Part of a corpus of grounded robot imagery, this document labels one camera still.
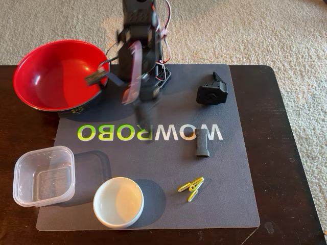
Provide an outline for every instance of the red bowl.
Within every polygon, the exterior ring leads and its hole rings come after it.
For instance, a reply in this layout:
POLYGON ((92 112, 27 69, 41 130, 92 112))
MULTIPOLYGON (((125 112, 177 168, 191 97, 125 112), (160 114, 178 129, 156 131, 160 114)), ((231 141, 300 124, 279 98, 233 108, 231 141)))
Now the red bowl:
POLYGON ((106 59, 98 47, 80 40, 44 44, 18 64, 13 78, 15 92, 37 110, 60 112, 79 108, 101 92, 97 85, 88 86, 85 77, 106 59))

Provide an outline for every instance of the printed logo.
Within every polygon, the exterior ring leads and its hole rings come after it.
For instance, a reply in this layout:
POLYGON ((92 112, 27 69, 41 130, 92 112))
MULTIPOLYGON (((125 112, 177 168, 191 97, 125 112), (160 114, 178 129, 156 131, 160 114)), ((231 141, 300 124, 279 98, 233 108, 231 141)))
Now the printed logo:
MULTIPOLYGON (((117 138, 122 141, 128 141, 133 139, 135 136, 139 140, 179 140, 179 137, 184 140, 193 140, 196 138, 195 135, 195 128, 191 124, 185 124, 180 126, 179 131, 176 131, 175 125, 170 124, 168 128, 164 128, 163 125, 158 125, 158 128, 154 131, 152 128, 152 132, 149 133, 148 131, 141 129, 139 125, 137 125, 137 128, 135 128, 132 125, 129 124, 123 124, 117 127, 117 130, 115 131, 115 125, 100 125, 98 128, 98 139, 101 141, 113 141, 114 134, 116 133, 117 138), (193 131, 193 133, 190 133, 189 135, 185 134, 185 130, 188 128, 188 131, 193 131)), ((202 124, 202 129, 208 129, 206 124, 202 124)), ((82 141, 90 141, 95 138, 97 134, 97 130, 92 125, 83 125, 77 130, 77 137, 82 141)), ((218 136, 219 140, 223 140, 223 137, 220 133, 220 130, 218 128, 217 124, 213 124, 211 130, 209 130, 208 139, 214 140, 215 136, 218 136)))

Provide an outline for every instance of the white bowl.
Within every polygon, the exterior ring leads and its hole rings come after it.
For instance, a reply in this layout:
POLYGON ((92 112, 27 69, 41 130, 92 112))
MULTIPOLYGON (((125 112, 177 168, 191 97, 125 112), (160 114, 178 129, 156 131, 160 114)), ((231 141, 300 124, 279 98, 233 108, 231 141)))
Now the white bowl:
POLYGON ((117 177, 103 183, 93 200, 98 220, 107 227, 122 229, 133 225, 144 206, 143 193, 134 181, 117 177))

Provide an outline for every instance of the gray plastic part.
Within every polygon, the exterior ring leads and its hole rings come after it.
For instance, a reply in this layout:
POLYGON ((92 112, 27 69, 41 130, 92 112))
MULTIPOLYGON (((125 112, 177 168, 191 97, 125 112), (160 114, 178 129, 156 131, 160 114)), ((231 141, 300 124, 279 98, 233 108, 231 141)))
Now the gray plastic part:
POLYGON ((196 156, 197 157, 209 157, 209 151, 207 149, 207 136, 209 134, 208 129, 196 129, 196 156))

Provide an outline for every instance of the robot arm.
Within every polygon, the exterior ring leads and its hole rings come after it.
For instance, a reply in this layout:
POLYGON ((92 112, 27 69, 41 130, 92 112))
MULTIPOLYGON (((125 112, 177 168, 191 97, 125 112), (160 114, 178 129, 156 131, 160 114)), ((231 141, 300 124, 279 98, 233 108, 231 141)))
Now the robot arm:
POLYGON ((99 66, 95 74, 86 78, 89 85, 101 84, 100 80, 105 76, 116 84, 128 83, 122 103, 133 104, 138 124, 147 130, 151 124, 150 109, 144 104, 154 102, 170 79, 170 72, 165 67, 170 57, 166 61, 162 60, 161 46, 161 40, 164 40, 169 48, 166 35, 171 7, 168 0, 165 1, 169 9, 169 18, 161 29, 156 12, 156 0, 123 0, 124 29, 117 34, 117 43, 122 42, 123 46, 117 57, 105 61, 111 62, 118 58, 118 74, 115 76, 105 73, 99 66))

